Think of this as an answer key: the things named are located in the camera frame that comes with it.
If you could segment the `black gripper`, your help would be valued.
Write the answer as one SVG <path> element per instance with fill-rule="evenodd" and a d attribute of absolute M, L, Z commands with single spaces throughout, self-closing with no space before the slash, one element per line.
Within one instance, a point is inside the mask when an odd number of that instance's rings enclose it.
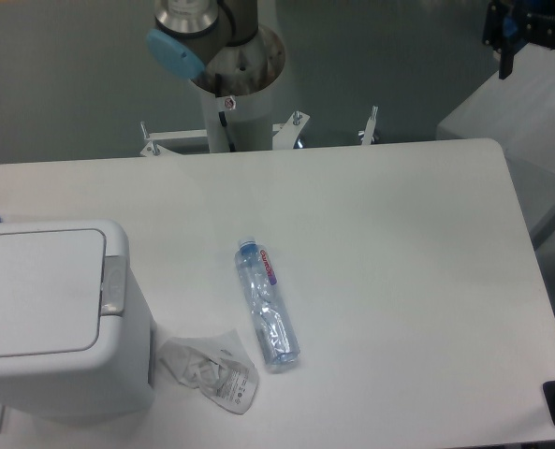
<path fill-rule="evenodd" d="M 555 49 L 555 1 L 488 1 L 482 43 L 499 49 L 500 79 L 512 74 L 519 42 Z"/>

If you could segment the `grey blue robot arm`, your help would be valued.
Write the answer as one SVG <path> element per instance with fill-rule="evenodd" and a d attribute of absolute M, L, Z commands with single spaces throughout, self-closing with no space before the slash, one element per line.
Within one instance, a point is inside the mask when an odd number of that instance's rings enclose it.
<path fill-rule="evenodd" d="M 255 1 L 157 1 L 146 45 L 173 76 L 215 97 L 255 94 L 285 66 L 280 38 L 258 22 Z M 555 51 L 555 1 L 490 1 L 482 42 L 507 79 L 526 45 Z"/>

